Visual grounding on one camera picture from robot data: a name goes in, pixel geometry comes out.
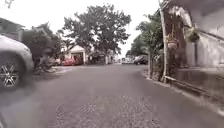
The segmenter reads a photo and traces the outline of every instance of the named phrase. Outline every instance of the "parked car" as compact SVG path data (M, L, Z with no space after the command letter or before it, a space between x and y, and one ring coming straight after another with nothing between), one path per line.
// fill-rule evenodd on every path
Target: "parked car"
M74 59L66 59L65 61L62 62L63 66L73 66L75 65L75 60Z
M23 43L0 35L0 87L17 87L31 70L33 60L30 49Z
M122 64L134 64L134 60L132 58L122 58Z
M140 64L148 64L148 57L147 57L147 55L141 55L141 56L138 56L138 57L135 59L134 64L136 64L136 65L140 65Z

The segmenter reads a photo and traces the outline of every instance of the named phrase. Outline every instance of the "alloy rim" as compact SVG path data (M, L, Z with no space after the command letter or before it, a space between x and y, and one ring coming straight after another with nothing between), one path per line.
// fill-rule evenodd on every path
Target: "alloy rim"
M19 80L19 74L12 64L0 66L0 79L4 87L13 87Z

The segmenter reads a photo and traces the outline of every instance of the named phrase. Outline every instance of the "red car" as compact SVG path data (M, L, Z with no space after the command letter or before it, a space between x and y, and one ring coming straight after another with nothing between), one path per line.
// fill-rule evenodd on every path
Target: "red car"
M67 59L67 60L62 62L63 66L73 66L74 64L75 64L75 60L74 59Z

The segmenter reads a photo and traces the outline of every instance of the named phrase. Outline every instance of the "pole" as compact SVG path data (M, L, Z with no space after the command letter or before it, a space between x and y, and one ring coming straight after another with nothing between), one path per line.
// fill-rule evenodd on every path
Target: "pole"
M163 29L163 43L164 43L164 70L163 70L163 78L164 78L164 83L167 82L167 79L165 76L167 76L167 66L168 66L168 50L167 50L167 43L166 43L166 26L165 26L165 19L164 19L164 12L161 7L160 0L159 2L159 12L160 12L160 17L161 17L161 23L162 23L162 29Z

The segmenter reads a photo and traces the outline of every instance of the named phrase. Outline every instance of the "street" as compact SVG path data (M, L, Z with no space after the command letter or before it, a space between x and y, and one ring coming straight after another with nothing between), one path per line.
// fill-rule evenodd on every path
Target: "street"
M224 118L147 81L144 66L74 67L1 92L7 128L223 128Z

